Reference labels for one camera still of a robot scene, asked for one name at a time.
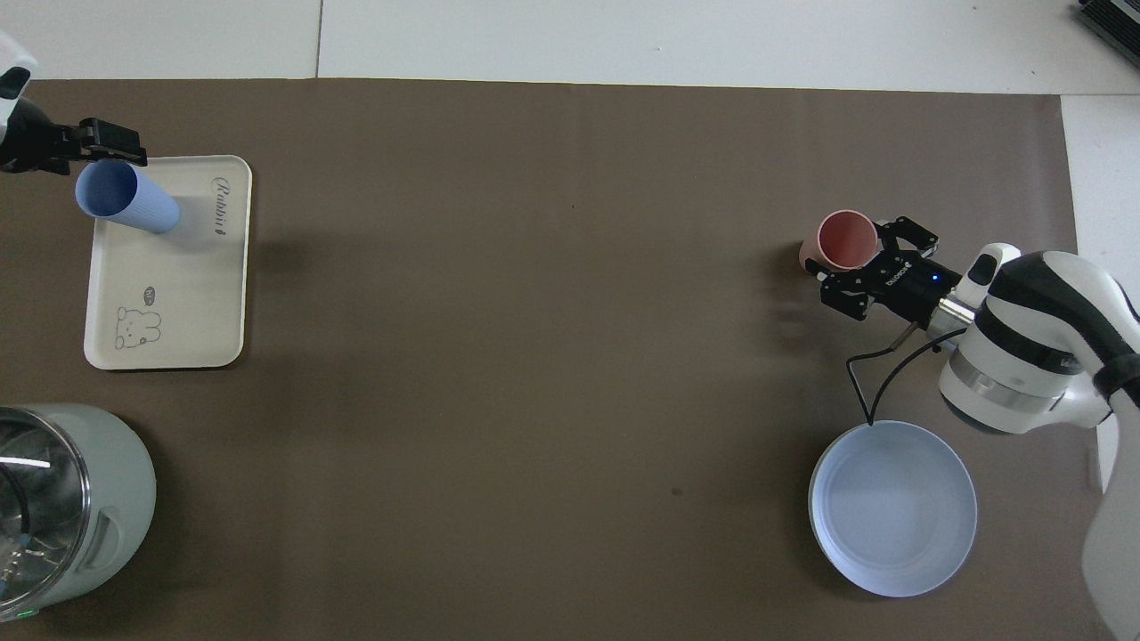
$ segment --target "transparent lid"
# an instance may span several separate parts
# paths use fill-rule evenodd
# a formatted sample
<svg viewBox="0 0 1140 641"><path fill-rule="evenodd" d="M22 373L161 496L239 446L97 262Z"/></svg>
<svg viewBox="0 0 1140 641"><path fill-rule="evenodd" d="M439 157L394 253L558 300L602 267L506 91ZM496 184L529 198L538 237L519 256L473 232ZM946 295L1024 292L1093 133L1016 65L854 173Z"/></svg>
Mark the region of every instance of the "transparent lid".
<svg viewBox="0 0 1140 641"><path fill-rule="evenodd" d="M33 606L67 569L87 529L87 472L63 431L0 407L0 618Z"/></svg>

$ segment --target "rice cooker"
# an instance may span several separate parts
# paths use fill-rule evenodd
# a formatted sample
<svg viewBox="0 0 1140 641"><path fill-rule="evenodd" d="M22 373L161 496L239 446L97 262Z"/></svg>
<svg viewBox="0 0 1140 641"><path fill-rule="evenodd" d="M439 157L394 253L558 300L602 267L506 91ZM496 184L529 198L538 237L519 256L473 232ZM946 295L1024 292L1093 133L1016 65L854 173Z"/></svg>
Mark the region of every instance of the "rice cooker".
<svg viewBox="0 0 1140 641"><path fill-rule="evenodd" d="M115 575L154 516L150 456L87 405L0 406L0 622Z"/></svg>

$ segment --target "pink cup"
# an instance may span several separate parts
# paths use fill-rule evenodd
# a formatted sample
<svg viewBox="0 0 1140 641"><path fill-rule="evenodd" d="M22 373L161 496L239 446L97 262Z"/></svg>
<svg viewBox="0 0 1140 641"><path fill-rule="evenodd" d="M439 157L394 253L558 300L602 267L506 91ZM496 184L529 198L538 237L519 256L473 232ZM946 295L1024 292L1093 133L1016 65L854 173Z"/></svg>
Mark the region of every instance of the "pink cup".
<svg viewBox="0 0 1140 641"><path fill-rule="evenodd" d="M812 259L831 271L858 269L879 253L879 233L870 218L849 209L829 213L799 248L799 266Z"/></svg>

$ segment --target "robotic arm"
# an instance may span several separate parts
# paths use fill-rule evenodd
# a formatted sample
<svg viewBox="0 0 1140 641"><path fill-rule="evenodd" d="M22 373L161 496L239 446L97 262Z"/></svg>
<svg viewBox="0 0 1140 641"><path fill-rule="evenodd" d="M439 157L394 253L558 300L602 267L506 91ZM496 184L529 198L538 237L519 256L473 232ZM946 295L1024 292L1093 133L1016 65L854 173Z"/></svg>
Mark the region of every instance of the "robotic arm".
<svg viewBox="0 0 1140 641"><path fill-rule="evenodd" d="M71 161L123 160L146 167L138 132L88 117L78 127L56 124L23 97L35 58L0 31L0 171L71 173Z"/></svg>
<svg viewBox="0 0 1140 641"><path fill-rule="evenodd" d="M880 224L880 237L899 222L914 225ZM912 237L937 243L929 233ZM962 276L921 246L909 254L893 240L882 246L855 271L805 267L821 300L857 319L881 301L931 338L967 327L938 382L959 417L1024 433L1059 422L1093 427L1109 407L1116 413L1117 461L1085 537L1083 571L1116 638L1140 641L1140 323L1127 297L1104 269L1069 253L986 245Z"/></svg>

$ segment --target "round plate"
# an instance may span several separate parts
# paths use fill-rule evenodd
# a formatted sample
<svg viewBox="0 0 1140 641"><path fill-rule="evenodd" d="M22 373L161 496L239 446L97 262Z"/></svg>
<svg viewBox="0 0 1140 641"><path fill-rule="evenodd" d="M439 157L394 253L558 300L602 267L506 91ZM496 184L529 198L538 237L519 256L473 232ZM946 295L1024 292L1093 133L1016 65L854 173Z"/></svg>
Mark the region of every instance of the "round plate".
<svg viewBox="0 0 1140 641"><path fill-rule="evenodd" d="M978 501L958 454L901 421L862 424L820 457L812 529L836 568L883 597L914 597L954 576L974 544Z"/></svg>

